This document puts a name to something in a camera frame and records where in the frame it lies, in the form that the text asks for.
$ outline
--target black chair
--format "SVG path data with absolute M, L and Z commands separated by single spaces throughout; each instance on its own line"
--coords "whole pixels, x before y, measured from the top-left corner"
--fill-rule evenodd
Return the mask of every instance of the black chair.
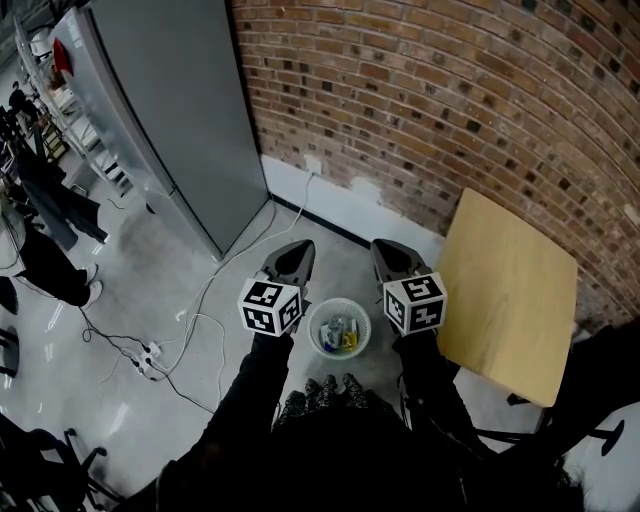
M 0 482 L 3 491 L 18 503 L 37 502 L 49 496 L 61 512 L 85 512 L 85 497 L 96 510 L 94 494 L 101 493 L 121 503 L 122 498 L 105 489 L 89 476 L 95 458 L 107 455 L 95 448 L 80 463 L 71 443 L 73 429 L 65 431 L 65 442 L 45 430 L 24 432 L 0 414 Z
M 607 455 L 624 431 L 624 421 L 612 431 L 598 430 L 612 412 L 640 402 L 637 361 L 640 357 L 640 318 L 614 329 L 605 327 L 576 343 L 569 354 L 556 403 L 546 409 L 534 434 L 478 431 L 478 435 L 508 443 L 507 457 L 558 458 L 584 437 L 604 439 Z M 510 396 L 510 405 L 525 403 Z

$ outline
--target trash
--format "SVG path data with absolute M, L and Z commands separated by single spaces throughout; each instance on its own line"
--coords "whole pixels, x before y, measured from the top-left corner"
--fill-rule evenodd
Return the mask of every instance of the trash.
M 334 316 L 320 327 L 320 340 L 327 352 L 351 352 L 358 346 L 358 325 L 354 318 Z

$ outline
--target white cable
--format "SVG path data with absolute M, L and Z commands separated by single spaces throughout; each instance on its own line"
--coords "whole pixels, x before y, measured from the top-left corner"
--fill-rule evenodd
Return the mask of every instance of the white cable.
M 216 405 L 216 407 L 218 405 L 220 405 L 220 400 L 222 399 L 222 391 L 220 388 L 220 379 L 222 378 L 222 370 L 224 370 L 224 365 L 225 365 L 225 358 L 224 358 L 224 339 L 226 336 L 225 330 L 224 330 L 224 325 L 222 325 L 222 323 L 220 323 L 218 320 L 216 320 L 215 318 L 210 317 L 209 315 L 205 315 L 204 313 L 196 313 L 193 315 L 193 317 L 191 318 L 191 321 L 193 322 L 194 319 L 196 319 L 197 317 L 203 317 L 206 318 L 207 320 L 212 321 L 213 323 L 215 323 L 218 327 L 220 327 L 220 329 L 222 329 L 222 339 L 220 340 L 220 352 L 222 354 L 222 364 L 220 365 L 220 369 L 218 370 L 218 378 L 217 380 L 217 385 L 218 385 L 218 404 Z M 160 364 L 158 364 L 158 362 L 156 361 L 156 364 L 158 365 L 158 367 L 163 370 L 166 375 L 168 375 L 168 369 L 164 368 L 163 366 L 161 366 Z
M 125 350 L 128 350 L 135 357 L 137 357 L 138 355 L 133 350 L 128 349 L 127 347 L 121 347 L 121 349 L 118 351 L 118 356 L 116 357 L 116 360 L 113 362 L 113 368 L 111 368 L 109 375 L 107 375 L 104 379 L 100 381 L 100 386 L 102 386 L 105 382 L 107 382 L 111 378 L 113 373 L 116 371 L 116 366 L 118 366 L 118 361 L 120 361 L 120 358 L 122 357 L 122 352 L 124 352 Z
M 298 211 L 298 214 L 296 215 L 295 220 L 293 221 L 293 223 L 291 224 L 291 226 L 289 226 L 287 229 L 285 229 L 284 231 L 280 231 L 279 233 L 275 233 L 274 235 L 270 235 L 266 238 L 263 238 L 260 241 L 256 241 L 255 243 L 253 243 L 252 245 L 250 245 L 249 247 L 247 247 L 245 250 L 240 251 L 238 254 L 236 254 L 235 256 L 233 256 L 231 259 L 227 260 L 227 262 L 225 262 L 224 264 L 222 264 L 222 266 L 220 266 L 216 272 L 213 274 L 213 276 L 211 276 L 209 279 L 207 279 L 203 285 L 202 288 L 200 289 L 200 291 L 198 292 L 198 295 L 196 295 L 195 299 L 193 300 L 193 302 L 191 303 L 191 305 L 189 306 L 189 308 L 187 309 L 187 315 L 188 316 L 188 312 L 189 310 L 193 307 L 193 305 L 198 301 L 198 299 L 200 298 L 200 295 L 205 293 L 206 294 L 206 287 L 212 283 L 218 276 L 220 276 L 220 274 L 223 272 L 223 270 L 225 270 L 236 258 L 239 258 L 240 256 L 247 254 L 248 252 L 254 250 L 256 247 L 258 247 L 259 245 L 262 245 L 264 242 L 266 242 L 267 240 L 271 240 L 277 236 L 280 235 L 284 235 L 286 233 L 288 233 L 289 231 L 291 231 L 295 225 L 297 224 L 298 220 L 300 219 L 300 216 L 302 215 L 302 211 L 306 208 L 307 203 L 309 201 L 309 184 L 311 183 L 311 180 L 313 179 L 313 177 L 315 176 L 314 173 L 311 173 L 311 175 L 309 176 L 309 179 L 307 180 L 307 182 L 305 183 L 305 187 L 304 187 L 304 202 L 302 204 L 302 206 L 300 207 L 300 210 Z M 275 216 L 275 205 L 273 207 L 273 214 Z M 188 332 L 191 329 L 191 327 L 193 326 L 195 319 L 197 318 L 197 316 L 201 314 L 199 312 L 197 312 L 196 314 L 194 314 L 194 316 L 191 317 L 191 319 L 189 320 L 189 322 L 187 323 L 185 321 L 185 330 L 184 330 L 184 335 L 181 338 L 176 338 L 173 340 L 166 340 L 160 343 L 160 345 L 164 345 L 166 343 L 173 343 L 175 341 L 178 341 L 178 339 L 183 339 L 183 346 L 182 346 L 182 350 L 180 351 L 180 354 L 178 355 L 177 359 L 175 360 L 175 362 L 169 366 L 169 368 L 166 369 L 166 373 L 167 375 L 169 375 L 173 370 L 175 370 L 176 366 L 178 366 L 178 363 L 180 363 L 180 361 L 182 360 L 182 356 L 184 355 L 185 351 L 187 350 L 187 338 L 188 338 Z

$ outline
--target white mesh basket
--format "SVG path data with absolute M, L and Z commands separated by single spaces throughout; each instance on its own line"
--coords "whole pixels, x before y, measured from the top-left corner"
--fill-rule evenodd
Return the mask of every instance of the white mesh basket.
M 355 350 L 351 352 L 327 352 L 322 348 L 320 327 L 323 324 L 328 324 L 329 320 L 335 315 L 355 319 L 358 326 L 358 346 Z M 362 306 L 352 300 L 342 298 L 329 299 L 318 304 L 318 307 L 311 313 L 311 317 L 307 323 L 307 334 L 309 335 L 311 346 L 324 357 L 339 360 L 351 359 L 362 352 L 364 347 L 367 346 L 367 343 L 369 343 L 369 338 L 371 337 L 371 320 Z

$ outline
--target electrical cord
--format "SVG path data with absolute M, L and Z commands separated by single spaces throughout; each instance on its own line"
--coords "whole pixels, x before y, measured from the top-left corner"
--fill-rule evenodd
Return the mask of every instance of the electrical cord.
M 118 206 L 115 202 L 113 202 L 111 199 L 107 198 L 107 201 L 109 201 L 113 206 L 115 206 L 118 210 L 126 210 L 126 208 L 122 208 L 121 206 Z
M 218 377 L 216 379 L 217 386 L 218 386 L 218 403 L 217 403 L 217 405 L 220 405 L 220 400 L 222 399 L 222 391 L 221 391 L 221 387 L 220 387 L 220 379 L 222 377 L 222 370 L 224 370 L 224 365 L 225 365 L 224 340 L 225 340 L 226 333 L 225 333 L 224 325 L 222 325 L 222 323 L 220 323 L 215 318 L 210 317 L 209 315 L 205 315 L 204 313 L 196 313 L 195 315 L 193 315 L 193 317 L 191 317 L 191 322 L 193 323 L 195 321 L 195 319 L 198 318 L 198 317 L 203 317 L 203 318 L 206 318 L 207 320 L 210 320 L 211 322 L 215 323 L 218 327 L 220 327 L 220 329 L 222 330 L 222 338 L 220 340 L 220 351 L 221 351 L 221 354 L 222 354 L 222 364 L 220 365 L 220 369 L 218 370 Z M 169 341 L 164 341 L 164 342 L 158 344 L 158 347 L 161 347 L 165 343 L 169 343 Z M 165 372 L 169 371 L 168 368 L 165 368 L 164 366 L 162 366 L 160 364 L 158 364 L 159 368 L 156 368 L 156 366 L 154 366 L 154 365 L 151 365 L 151 366 L 154 369 L 159 370 L 159 371 L 160 371 L 160 369 L 164 370 L 164 371 L 160 371 L 160 373 L 163 373 L 165 376 L 167 375 L 167 373 L 165 373 Z
M 169 382 L 169 384 L 171 384 L 171 387 L 173 388 L 173 391 L 176 393 L 176 395 L 178 395 L 179 397 L 182 397 L 182 398 L 184 398 L 185 400 L 187 400 L 187 401 L 191 402 L 193 405 L 195 405 L 195 406 L 197 406 L 197 407 L 200 407 L 200 409 L 202 409 L 203 411 L 207 411 L 207 412 L 209 412 L 209 413 L 211 413 L 211 414 L 214 414 L 214 411 L 212 411 L 212 410 L 211 410 L 211 409 L 209 409 L 208 407 L 205 407 L 204 405 L 202 405 L 202 404 L 200 404 L 200 403 L 196 402 L 193 398 L 191 398 L 191 397 L 189 397 L 189 396 L 187 396 L 187 395 L 185 395 L 185 394 L 183 394 L 183 393 L 180 393 L 180 391 L 178 391 L 178 388 L 176 388 L 175 384 L 174 384 L 174 383 L 173 383 L 173 381 L 171 380 L 171 377 L 169 377 L 169 374 L 168 374 L 168 373 L 163 372 L 160 368 L 158 368 L 158 367 L 157 367 L 157 366 L 155 366 L 154 364 L 150 364 L 149 366 L 151 366 L 154 370 L 156 370 L 156 371 L 160 372 L 162 375 L 164 375 L 164 378 L 165 378 L 165 379 L 167 379 L 167 381 Z M 160 382 L 160 380 L 163 380 L 163 379 L 158 380 L 158 379 L 156 379 L 156 378 L 154 378 L 154 377 L 147 377 L 147 378 L 148 378 L 150 381 L 153 381 L 153 382 Z
M 216 272 L 213 274 L 213 276 L 211 276 L 209 279 L 207 279 L 202 288 L 200 289 L 200 291 L 198 292 L 198 295 L 196 295 L 196 298 L 194 299 L 194 301 L 191 303 L 191 305 L 189 306 L 189 308 L 187 309 L 187 315 L 185 315 L 185 318 L 188 316 L 188 312 L 189 310 L 193 307 L 193 305 L 198 302 L 198 299 L 200 299 L 200 302 L 198 304 L 198 308 L 196 309 L 196 314 L 200 313 L 200 309 L 202 308 L 202 303 L 204 302 L 204 298 L 207 294 L 207 291 L 209 290 L 209 287 L 211 286 L 211 283 L 213 283 L 213 281 L 222 273 L 223 270 L 225 270 L 226 268 L 228 268 L 228 266 L 237 258 L 239 258 L 240 256 L 254 250 L 256 247 L 262 245 L 264 242 L 266 242 L 267 240 L 271 240 L 277 236 L 280 235 L 284 235 L 286 233 L 288 233 L 289 231 L 291 231 L 295 225 L 298 223 L 298 220 L 300 219 L 300 216 L 302 215 L 303 210 L 307 207 L 307 203 L 309 202 L 309 184 L 311 183 L 311 180 L 313 179 L 313 177 L 315 176 L 315 173 L 311 173 L 309 176 L 309 179 L 307 180 L 307 182 L 305 183 L 305 187 L 304 187 L 304 201 L 302 206 L 300 207 L 300 210 L 298 210 L 298 214 L 296 215 L 295 220 L 293 221 L 293 223 L 285 230 L 280 231 L 278 233 L 275 233 L 273 235 L 270 235 L 266 238 L 263 238 L 262 240 L 258 239 L 267 231 L 267 229 L 269 229 L 269 227 L 271 227 L 271 224 L 273 223 L 273 220 L 275 219 L 275 214 L 276 214 L 276 208 L 275 208 L 275 203 L 273 202 L 272 199 L 272 205 L 273 205 L 273 215 L 271 217 L 271 221 L 269 222 L 269 225 L 267 226 L 266 229 L 264 229 L 262 231 L 262 233 L 260 233 L 260 235 L 256 238 L 256 241 L 253 242 L 251 245 L 249 245 L 246 249 L 240 251 L 238 254 L 236 254 L 235 256 L 233 256 L 232 258 L 230 258 L 229 260 L 227 260 L 226 263 L 224 263 L 221 267 L 219 267 Z M 176 368 L 176 366 L 178 366 L 178 363 L 182 360 L 182 357 L 184 355 L 184 352 L 187 349 L 187 345 L 189 344 L 189 341 L 191 339 L 191 336 L 193 335 L 193 327 L 194 327 L 194 321 L 189 321 L 188 323 L 185 323 L 185 334 L 184 334 L 184 342 L 183 342 L 183 347 L 182 350 L 180 351 L 180 355 L 178 356 L 178 358 L 176 359 L 176 361 L 169 366 L 169 368 L 167 368 L 167 373 L 171 374 L 171 372 Z M 174 341 L 178 341 L 177 339 L 175 340 L 167 340 L 167 342 L 172 343 Z
M 183 393 L 181 393 L 180 391 L 178 391 L 178 389 L 176 388 L 176 386 L 174 385 L 173 381 L 170 378 L 170 374 L 171 372 L 173 372 L 173 370 L 175 370 L 175 368 L 178 366 L 178 364 L 180 363 L 180 361 L 182 360 L 182 357 L 184 356 L 184 353 L 186 352 L 187 346 L 191 340 L 191 337 L 193 336 L 193 332 L 195 330 L 195 323 L 197 321 L 198 317 L 204 317 L 209 319 L 210 321 L 216 323 L 221 329 L 222 329 L 222 339 L 221 339 L 221 343 L 220 343 L 220 349 L 221 349 L 221 353 L 222 353 L 222 364 L 220 365 L 220 370 L 218 371 L 218 377 L 217 377 L 217 387 L 218 387 L 218 402 L 217 402 L 217 406 L 220 405 L 220 401 L 222 399 L 222 392 L 221 392 L 221 386 L 220 386 L 220 379 L 222 376 L 222 371 L 224 370 L 224 366 L 225 366 L 225 353 L 224 353 L 224 341 L 225 341 L 225 328 L 224 325 L 222 325 L 222 323 L 220 323 L 218 320 L 216 320 L 215 318 L 212 318 L 204 313 L 201 313 L 201 308 L 202 308 L 202 304 L 204 302 L 204 298 L 207 294 L 207 292 L 209 291 L 209 288 L 211 286 L 211 284 L 213 283 L 213 281 L 225 270 L 229 267 L 229 265 L 235 261 L 237 258 L 239 258 L 240 256 L 247 254 L 248 252 L 252 251 L 253 249 L 255 249 L 256 247 L 262 245 L 264 242 L 271 240 L 273 238 L 276 238 L 280 235 L 284 235 L 286 233 L 288 233 L 289 231 L 291 231 L 296 224 L 298 223 L 298 220 L 300 219 L 302 212 L 304 211 L 304 209 L 307 206 L 307 203 L 309 201 L 309 184 L 311 183 L 311 180 L 313 179 L 313 177 L 315 176 L 315 173 L 311 173 L 311 175 L 309 176 L 309 179 L 306 181 L 305 183 L 305 187 L 304 187 L 304 201 L 302 203 L 302 206 L 300 206 L 300 209 L 298 210 L 298 213 L 293 221 L 293 223 L 285 230 L 280 231 L 278 233 L 275 233 L 273 235 L 270 235 L 266 238 L 263 238 L 262 240 L 260 240 L 260 237 L 262 237 L 262 235 L 264 235 L 264 233 L 266 233 L 272 226 L 273 221 L 275 220 L 275 216 L 276 216 L 276 207 L 275 207 L 275 202 L 273 201 L 273 197 L 271 196 L 271 194 L 269 194 L 269 196 L 271 197 L 271 204 L 273 206 L 273 213 L 271 216 L 271 220 L 269 221 L 269 224 L 267 225 L 267 227 L 265 229 L 263 229 L 260 234 L 256 237 L 256 239 L 245 249 L 243 249 L 242 251 L 240 251 L 239 253 L 237 253 L 235 256 L 233 256 L 232 258 L 230 258 L 229 260 L 227 260 L 225 263 L 223 263 L 220 267 L 218 267 L 216 269 L 216 271 L 214 272 L 213 276 L 211 276 L 209 279 L 207 279 L 200 291 L 198 292 L 198 294 L 196 295 L 196 297 L 194 298 L 193 302 L 189 305 L 189 307 L 186 310 L 186 314 L 185 314 L 185 330 L 184 330 L 184 334 L 183 336 L 181 336 L 180 338 L 175 338 L 175 339 L 171 339 L 171 340 L 164 340 L 158 343 L 158 346 L 161 347 L 165 344 L 168 343 L 174 343 L 176 341 L 179 341 L 179 339 L 183 339 L 183 346 L 182 349 L 180 350 L 180 354 L 178 355 L 178 357 L 176 358 L 176 360 L 174 361 L 174 363 L 169 366 L 168 368 L 164 368 L 161 367 L 160 365 L 155 365 L 151 362 L 149 362 L 149 365 L 151 366 L 151 368 L 153 368 L 154 370 L 156 370 L 157 372 L 159 372 L 160 374 L 162 374 L 162 377 L 160 378 L 156 378 L 156 377 L 147 377 L 145 375 L 145 378 L 151 380 L 152 382 L 160 382 L 164 379 L 167 379 L 169 381 L 169 384 L 171 385 L 171 388 L 173 389 L 173 391 L 180 396 L 181 398 L 191 402 L 193 405 L 199 407 L 200 409 L 207 411 L 211 414 L 214 414 L 214 411 L 212 411 L 211 409 L 209 409 L 208 407 L 205 407 L 204 405 L 198 403 L 196 400 L 192 399 L 191 397 L 184 395 Z M 113 201 L 111 201 L 113 203 L 113 205 L 118 208 L 118 209 L 124 209 L 124 208 L 120 208 L 118 207 Z M 187 321 L 187 317 L 189 316 L 189 311 L 193 308 L 193 306 L 198 303 L 196 312 L 191 316 L 191 318 L 189 319 L 189 321 Z M 138 338 L 134 338 L 132 336 L 116 336 L 116 335 L 106 335 L 104 333 L 102 333 L 100 330 L 98 330 L 95 325 L 93 325 L 90 320 L 87 318 L 86 314 L 84 313 L 84 311 L 82 311 L 80 309 L 80 312 L 82 313 L 82 316 L 84 317 L 85 321 L 87 322 L 87 328 L 82 332 L 82 339 L 85 342 L 89 342 L 91 340 L 91 333 L 95 333 L 98 334 L 99 336 L 102 336 L 103 338 L 105 338 L 114 348 L 116 348 L 119 351 L 119 354 L 116 358 L 116 360 L 114 361 L 113 367 L 111 369 L 111 372 L 109 373 L 109 375 L 107 375 L 107 377 L 105 379 L 102 380 L 101 384 L 103 384 L 104 382 L 106 382 L 115 372 L 115 369 L 118 365 L 118 361 L 120 360 L 121 356 L 125 356 L 127 357 L 129 360 L 131 360 L 131 362 L 134 364 L 134 366 L 138 366 L 136 363 L 137 361 L 135 359 L 133 359 L 131 356 L 127 355 L 124 350 L 129 350 L 129 349 L 123 349 L 121 347 L 118 347 L 115 343 L 112 342 L 112 338 L 114 339 L 130 339 L 130 340 L 134 340 L 138 343 L 140 343 L 140 345 L 142 345 L 143 349 L 145 350 L 145 352 L 148 352 L 149 349 L 148 347 L 146 347 L 144 345 L 144 343 L 142 343 L 142 341 L 140 341 Z
M 111 341 L 111 339 L 118 339 L 118 340 L 132 340 L 135 341 L 137 343 L 140 344 L 140 346 L 142 347 L 142 349 L 145 352 L 149 351 L 149 347 L 147 347 L 142 340 L 140 340 L 139 338 L 134 338 L 133 336 L 120 336 L 118 334 L 104 334 L 102 331 L 100 331 L 92 322 L 91 320 L 89 320 L 89 318 L 87 317 L 86 313 L 81 309 L 78 308 L 78 311 L 80 311 L 80 314 L 82 315 L 82 317 L 84 318 L 84 321 L 87 322 L 87 327 L 86 329 L 84 329 L 82 331 L 82 341 L 84 341 L 85 343 L 89 343 L 91 341 L 91 333 L 95 333 L 98 336 L 103 337 L 104 339 L 106 339 L 113 347 L 117 348 L 118 350 L 120 350 L 120 352 L 122 352 L 122 349 L 116 345 L 115 343 L 113 343 Z

